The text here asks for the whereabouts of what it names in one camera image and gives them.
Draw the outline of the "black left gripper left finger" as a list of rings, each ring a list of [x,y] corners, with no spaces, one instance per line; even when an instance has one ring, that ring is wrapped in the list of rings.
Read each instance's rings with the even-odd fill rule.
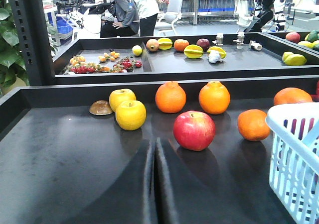
[[[116,181],[65,224],[151,224],[153,145],[141,145]]]

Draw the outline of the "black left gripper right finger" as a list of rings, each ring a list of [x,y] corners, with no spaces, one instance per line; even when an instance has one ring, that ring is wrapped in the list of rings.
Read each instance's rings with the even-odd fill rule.
[[[156,139],[154,179],[160,224],[256,223],[234,196],[220,198],[197,179],[163,138]]]

